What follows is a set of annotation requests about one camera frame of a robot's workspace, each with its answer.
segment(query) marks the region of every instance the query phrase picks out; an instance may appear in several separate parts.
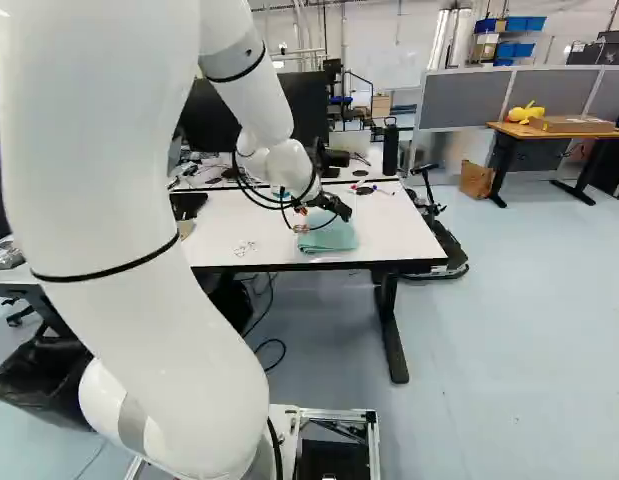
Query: teal cloth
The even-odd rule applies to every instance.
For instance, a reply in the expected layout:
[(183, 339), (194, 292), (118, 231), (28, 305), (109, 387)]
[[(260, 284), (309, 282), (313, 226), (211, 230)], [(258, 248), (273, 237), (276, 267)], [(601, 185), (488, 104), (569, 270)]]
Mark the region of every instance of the teal cloth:
[[(306, 219), (309, 227), (318, 227), (333, 218), (332, 212), (318, 210), (311, 212)], [(342, 252), (358, 248), (358, 237), (350, 223), (338, 217), (320, 230), (298, 234), (298, 248), (303, 253), (315, 254)]]

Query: wooden desk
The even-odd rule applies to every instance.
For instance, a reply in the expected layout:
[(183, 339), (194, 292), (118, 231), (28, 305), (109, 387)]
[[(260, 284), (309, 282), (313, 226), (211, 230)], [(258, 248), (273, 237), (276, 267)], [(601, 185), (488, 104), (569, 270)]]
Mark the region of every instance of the wooden desk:
[(502, 147), (499, 145), (498, 138), (496, 138), (496, 146), (505, 150), (505, 154), (503, 155), (503, 160), (495, 168), (496, 175), (493, 180), (493, 185), (491, 186), (489, 198), (500, 208), (507, 208), (507, 204), (504, 200), (502, 200), (502, 198), (500, 198), (500, 188), (502, 187), (502, 182), (504, 181), (505, 175), (513, 163), (514, 155), (512, 153), (517, 142), (522, 140), (557, 140), (569, 138), (594, 138), (597, 140), (606, 141), (603, 142), (603, 146), (598, 155), (595, 157), (589, 157), (587, 163), (585, 163), (585, 166), (582, 169), (582, 172), (580, 173), (580, 176), (578, 177), (575, 186), (567, 185), (559, 180), (551, 180), (551, 183), (587, 205), (593, 206), (596, 204), (591, 197), (584, 193), (584, 189), (589, 184), (591, 175), (596, 169), (600, 159), (604, 156), (609, 140), (619, 139), (619, 128), (616, 128), (615, 131), (608, 133), (552, 133), (538, 130), (537, 128), (530, 127), (529, 125), (520, 125), (517, 123), (487, 122), (487, 126), (498, 132), (499, 136), (506, 135), (507, 137), (510, 137), (510, 139), (513, 139), (513, 141), (503, 142), (506, 146)]
[(609, 139), (619, 138), (619, 128), (616, 128), (614, 132), (609, 133), (552, 133), (543, 132), (537, 128), (530, 127), (529, 125), (520, 125), (519, 123), (509, 122), (487, 122), (487, 126), (500, 133), (509, 135), (510, 137), (517, 138), (518, 140), (550, 140), (560, 138), (596, 138), (596, 139)]

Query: blue storage bin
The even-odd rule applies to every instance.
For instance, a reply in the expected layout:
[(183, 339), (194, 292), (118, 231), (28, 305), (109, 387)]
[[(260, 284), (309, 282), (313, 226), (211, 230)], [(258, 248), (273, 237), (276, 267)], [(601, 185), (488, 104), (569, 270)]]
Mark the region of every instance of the blue storage bin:
[(513, 58), (497, 58), (493, 62), (494, 67), (510, 67), (513, 65)]
[(519, 43), (515, 47), (514, 57), (530, 57), (533, 54), (535, 43)]
[(485, 18), (484, 20), (478, 20), (476, 27), (473, 29), (473, 33), (487, 33), (496, 31), (496, 19)]
[(509, 17), (507, 18), (508, 32), (525, 32), (527, 30), (528, 17)]
[(516, 44), (499, 43), (496, 50), (496, 58), (512, 58), (516, 56)]
[(547, 17), (529, 17), (527, 18), (527, 30), (541, 32), (545, 28)]

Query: concrete floor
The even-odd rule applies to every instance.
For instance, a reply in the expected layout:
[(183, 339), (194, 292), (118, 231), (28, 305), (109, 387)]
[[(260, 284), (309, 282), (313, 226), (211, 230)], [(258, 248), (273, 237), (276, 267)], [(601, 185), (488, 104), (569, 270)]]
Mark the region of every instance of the concrete floor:
[[(366, 272), (287, 273), (252, 339), (288, 346), (272, 401), (377, 409), (385, 479), (619, 479), (619, 201), (546, 182), (506, 186), (507, 210), (435, 193), (472, 270), (400, 285), (411, 383), (389, 381)], [(5, 313), (0, 357), (26, 337)], [(122, 479), (129, 459), (0, 405), (0, 478)]]

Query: black bag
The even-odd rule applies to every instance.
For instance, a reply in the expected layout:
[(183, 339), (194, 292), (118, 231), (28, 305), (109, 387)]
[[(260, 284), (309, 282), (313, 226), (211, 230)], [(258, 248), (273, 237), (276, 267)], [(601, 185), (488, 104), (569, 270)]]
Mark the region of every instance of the black bag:
[(78, 339), (45, 337), (45, 326), (0, 365), (0, 401), (54, 425), (91, 430), (78, 386), (93, 355)]

